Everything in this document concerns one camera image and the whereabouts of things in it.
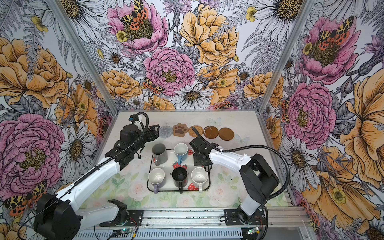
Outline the scratched brown wooden round coaster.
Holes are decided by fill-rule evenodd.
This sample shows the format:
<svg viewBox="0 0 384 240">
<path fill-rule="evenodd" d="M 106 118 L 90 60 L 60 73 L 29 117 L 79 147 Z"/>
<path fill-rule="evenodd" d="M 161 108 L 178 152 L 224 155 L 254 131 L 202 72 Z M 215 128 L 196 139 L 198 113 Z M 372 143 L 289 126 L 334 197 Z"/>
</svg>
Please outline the scratched brown wooden round coaster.
<svg viewBox="0 0 384 240">
<path fill-rule="evenodd" d="M 203 130 L 204 136 L 208 139 L 215 139 L 219 135 L 219 130 L 214 126 L 207 126 Z"/>
</svg>

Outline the woven rattan round coaster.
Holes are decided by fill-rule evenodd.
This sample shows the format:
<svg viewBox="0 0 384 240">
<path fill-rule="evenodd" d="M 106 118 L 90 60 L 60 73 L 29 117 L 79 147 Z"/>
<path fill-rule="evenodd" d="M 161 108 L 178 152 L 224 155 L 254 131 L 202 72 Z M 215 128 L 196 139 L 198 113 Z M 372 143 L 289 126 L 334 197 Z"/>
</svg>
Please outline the woven rattan round coaster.
<svg viewBox="0 0 384 240">
<path fill-rule="evenodd" d="M 198 137 L 198 134 L 195 133 L 194 129 L 199 133 L 200 136 L 203 135 L 203 133 L 204 133 L 204 129 L 203 129 L 201 126 L 194 125 L 194 126 L 191 126 L 191 127 L 189 128 L 189 131 L 188 131 L 188 133 L 189 133 L 189 135 L 190 135 L 191 137 L 193 137 L 193 138 Z"/>
</svg>

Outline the grey woven round coaster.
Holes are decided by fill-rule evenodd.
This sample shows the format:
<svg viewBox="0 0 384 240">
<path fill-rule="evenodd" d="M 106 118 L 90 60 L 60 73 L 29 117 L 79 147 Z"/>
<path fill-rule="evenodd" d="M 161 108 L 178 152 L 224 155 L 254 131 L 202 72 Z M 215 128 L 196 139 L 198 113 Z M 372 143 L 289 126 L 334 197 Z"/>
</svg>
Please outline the grey woven round coaster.
<svg viewBox="0 0 384 240">
<path fill-rule="evenodd" d="M 173 128 L 170 126 L 162 126 L 159 129 L 159 137 L 166 139 L 173 135 Z"/>
</svg>

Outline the grey mug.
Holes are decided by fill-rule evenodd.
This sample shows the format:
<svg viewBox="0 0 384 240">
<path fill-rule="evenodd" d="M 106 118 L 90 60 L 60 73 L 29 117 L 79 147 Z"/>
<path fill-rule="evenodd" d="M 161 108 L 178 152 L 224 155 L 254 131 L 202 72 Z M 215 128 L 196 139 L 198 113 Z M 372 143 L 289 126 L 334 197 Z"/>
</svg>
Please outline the grey mug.
<svg viewBox="0 0 384 240">
<path fill-rule="evenodd" d="M 164 144 L 156 144 L 152 147 L 155 166 L 159 167 L 168 161 L 167 148 Z"/>
</svg>

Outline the light blue mug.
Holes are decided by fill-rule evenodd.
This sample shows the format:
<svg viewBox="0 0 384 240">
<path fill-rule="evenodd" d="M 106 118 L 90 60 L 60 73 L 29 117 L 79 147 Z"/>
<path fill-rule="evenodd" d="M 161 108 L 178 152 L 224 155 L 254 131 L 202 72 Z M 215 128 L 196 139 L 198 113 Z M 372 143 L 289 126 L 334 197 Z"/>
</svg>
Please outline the light blue mug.
<svg viewBox="0 0 384 240">
<path fill-rule="evenodd" d="M 189 148 L 184 143 L 179 143 L 174 148 L 174 153 L 178 158 L 178 164 L 181 165 L 188 156 Z"/>
</svg>

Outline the plain brown wooden round coaster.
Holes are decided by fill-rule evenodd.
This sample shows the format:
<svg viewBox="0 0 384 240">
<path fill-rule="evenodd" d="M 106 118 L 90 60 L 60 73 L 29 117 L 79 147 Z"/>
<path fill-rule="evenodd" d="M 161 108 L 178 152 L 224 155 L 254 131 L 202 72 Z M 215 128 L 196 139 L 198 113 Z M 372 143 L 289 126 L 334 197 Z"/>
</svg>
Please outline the plain brown wooden round coaster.
<svg viewBox="0 0 384 240">
<path fill-rule="evenodd" d="M 230 128 L 221 128 L 218 132 L 220 139 L 230 141 L 234 138 L 234 131 Z"/>
</svg>

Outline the cork paw print coaster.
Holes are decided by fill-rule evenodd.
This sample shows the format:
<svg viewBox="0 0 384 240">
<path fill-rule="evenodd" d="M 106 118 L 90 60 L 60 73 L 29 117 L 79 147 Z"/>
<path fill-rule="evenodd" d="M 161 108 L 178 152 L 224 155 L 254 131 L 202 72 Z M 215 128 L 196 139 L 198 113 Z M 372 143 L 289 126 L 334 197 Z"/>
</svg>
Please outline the cork paw print coaster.
<svg viewBox="0 0 384 240">
<path fill-rule="evenodd" d="M 178 123 L 177 125 L 173 126 L 173 136 L 184 137 L 188 131 L 189 128 L 186 124 Z"/>
</svg>

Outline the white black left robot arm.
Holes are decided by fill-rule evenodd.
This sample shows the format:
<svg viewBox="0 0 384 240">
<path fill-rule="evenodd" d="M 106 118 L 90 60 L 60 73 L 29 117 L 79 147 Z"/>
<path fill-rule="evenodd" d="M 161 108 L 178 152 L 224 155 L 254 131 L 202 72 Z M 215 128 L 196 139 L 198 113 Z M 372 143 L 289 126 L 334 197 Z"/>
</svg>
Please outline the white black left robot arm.
<svg viewBox="0 0 384 240">
<path fill-rule="evenodd" d="M 34 230 L 48 240 L 71 240 L 78 232 L 101 223 L 123 225 L 128 220 L 126 204 L 112 199 L 99 207 L 82 211 L 81 205 L 102 184 L 123 170 L 145 144 L 159 137 L 159 125 L 142 131 L 126 125 L 120 139 L 105 157 L 80 179 L 56 194 L 44 194 L 37 203 Z"/>
</svg>

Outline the white strawberry serving tray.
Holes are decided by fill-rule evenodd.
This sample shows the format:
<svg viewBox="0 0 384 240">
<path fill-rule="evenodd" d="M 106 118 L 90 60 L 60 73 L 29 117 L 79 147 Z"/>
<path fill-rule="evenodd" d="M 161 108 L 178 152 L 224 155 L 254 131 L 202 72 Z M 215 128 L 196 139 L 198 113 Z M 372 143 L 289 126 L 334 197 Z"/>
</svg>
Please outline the white strawberry serving tray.
<svg viewBox="0 0 384 240">
<path fill-rule="evenodd" d="M 195 182 L 193 181 L 193 170 L 198 168 L 194 165 L 194 151 L 192 149 L 189 149 L 188 156 L 185 160 L 182 161 L 181 164 L 178 163 L 178 157 L 174 153 L 174 149 L 167 149 L 167 155 L 168 159 L 165 163 L 160 163 L 159 166 L 155 164 L 156 157 L 155 155 L 152 155 L 152 162 L 149 168 L 149 175 L 147 180 L 147 188 L 151 192 L 155 192 L 155 189 L 157 189 L 157 192 L 179 192 L 179 187 L 175 185 L 175 181 L 172 177 L 172 172 L 174 169 L 177 168 L 183 168 L 187 171 L 187 185 L 183 187 L 183 192 L 198 192 L 199 191 L 199 185 L 195 185 Z M 155 169 L 162 169 L 164 171 L 164 174 L 160 171 L 160 177 L 162 182 L 159 185 L 153 184 L 153 180 L 155 180 L 155 173 L 157 174 L 158 171 L 155 171 Z"/>
</svg>

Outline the green circuit board left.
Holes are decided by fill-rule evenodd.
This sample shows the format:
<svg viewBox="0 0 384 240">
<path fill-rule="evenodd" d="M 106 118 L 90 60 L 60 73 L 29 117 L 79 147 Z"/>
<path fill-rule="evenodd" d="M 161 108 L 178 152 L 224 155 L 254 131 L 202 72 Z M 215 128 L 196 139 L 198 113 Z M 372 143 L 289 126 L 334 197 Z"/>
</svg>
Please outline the green circuit board left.
<svg viewBox="0 0 384 240">
<path fill-rule="evenodd" d="M 134 233 L 136 229 L 133 228 L 123 228 L 123 229 L 117 229 L 113 231 L 113 234 L 130 234 Z"/>
</svg>

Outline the green circuit board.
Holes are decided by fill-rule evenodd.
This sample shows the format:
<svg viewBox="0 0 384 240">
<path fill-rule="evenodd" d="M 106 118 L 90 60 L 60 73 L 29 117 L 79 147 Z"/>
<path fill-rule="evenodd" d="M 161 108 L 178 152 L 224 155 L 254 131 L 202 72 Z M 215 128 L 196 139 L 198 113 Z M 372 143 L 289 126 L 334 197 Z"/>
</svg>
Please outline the green circuit board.
<svg viewBox="0 0 384 240">
<path fill-rule="evenodd" d="M 123 228 L 123 229 L 117 229 L 113 231 L 113 234 L 130 234 L 134 233 L 136 229 L 133 228 Z"/>
<path fill-rule="evenodd" d="M 259 227 L 254 227 L 254 228 L 252 228 L 252 229 L 247 231 L 248 235 L 253 235 L 253 234 L 257 234 L 258 235 L 259 233 L 260 233 Z"/>
</svg>

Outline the green circuit board right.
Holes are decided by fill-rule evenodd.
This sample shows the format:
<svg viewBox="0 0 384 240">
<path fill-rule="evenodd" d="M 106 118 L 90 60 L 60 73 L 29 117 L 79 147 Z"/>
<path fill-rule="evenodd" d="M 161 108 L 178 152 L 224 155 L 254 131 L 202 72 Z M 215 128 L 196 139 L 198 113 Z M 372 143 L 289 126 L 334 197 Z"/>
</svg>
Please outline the green circuit board right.
<svg viewBox="0 0 384 240">
<path fill-rule="evenodd" d="M 247 231 L 248 235 L 253 235 L 253 234 L 257 234 L 258 235 L 259 233 L 260 233 L 259 227 L 254 227 L 254 228 L 252 228 L 252 229 Z"/>
</svg>

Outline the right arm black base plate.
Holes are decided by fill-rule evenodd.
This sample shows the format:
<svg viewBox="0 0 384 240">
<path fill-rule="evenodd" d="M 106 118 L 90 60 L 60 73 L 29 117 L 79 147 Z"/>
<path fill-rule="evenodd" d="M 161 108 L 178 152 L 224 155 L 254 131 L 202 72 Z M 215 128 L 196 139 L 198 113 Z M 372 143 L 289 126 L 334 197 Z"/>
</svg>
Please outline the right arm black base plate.
<svg viewBox="0 0 384 240">
<path fill-rule="evenodd" d="M 224 210 L 225 223 L 227 226 L 261 226 L 266 225 L 266 214 L 262 210 L 256 210 L 251 216 L 240 208 Z"/>
</svg>

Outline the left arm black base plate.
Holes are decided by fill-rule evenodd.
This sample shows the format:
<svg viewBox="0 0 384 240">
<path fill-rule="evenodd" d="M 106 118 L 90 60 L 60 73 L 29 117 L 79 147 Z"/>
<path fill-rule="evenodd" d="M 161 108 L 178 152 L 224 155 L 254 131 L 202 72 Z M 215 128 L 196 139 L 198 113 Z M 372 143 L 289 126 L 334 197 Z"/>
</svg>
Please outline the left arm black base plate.
<svg viewBox="0 0 384 240">
<path fill-rule="evenodd" d="M 143 220 L 143 210 L 119 211 L 117 217 L 109 222 L 99 224 L 100 227 L 140 227 Z"/>
</svg>

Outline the aluminium frame corner post left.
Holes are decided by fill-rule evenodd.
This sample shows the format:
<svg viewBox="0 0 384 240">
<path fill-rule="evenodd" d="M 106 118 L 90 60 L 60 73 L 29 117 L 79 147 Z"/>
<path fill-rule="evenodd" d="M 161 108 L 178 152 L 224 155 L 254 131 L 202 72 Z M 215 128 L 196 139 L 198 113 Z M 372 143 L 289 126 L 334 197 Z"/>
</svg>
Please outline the aluminium frame corner post left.
<svg viewBox="0 0 384 240">
<path fill-rule="evenodd" d="M 115 104 L 113 98 L 109 94 L 104 82 L 102 81 L 102 78 L 94 65 L 93 61 L 91 60 L 85 46 L 82 43 L 81 38 L 79 37 L 77 31 L 75 30 L 75 27 L 71 23 L 69 17 L 67 16 L 64 8 L 61 5 L 60 1 L 48 1 L 47 2 L 49 8 L 53 12 L 54 16 L 56 17 L 58 23 L 62 27 L 64 33 L 69 38 L 70 42 L 72 43 L 72 46 L 76 50 L 77 54 L 79 55 L 80 59 L 82 60 L 83 64 L 85 65 L 86 69 L 88 70 L 89 75 L 94 80 L 96 86 L 98 87 L 98 90 L 100 91 L 102 97 L 104 98 L 106 104 L 110 108 L 112 115 L 115 117 L 118 115 L 119 110 L 117 108 L 117 105 Z"/>
</svg>

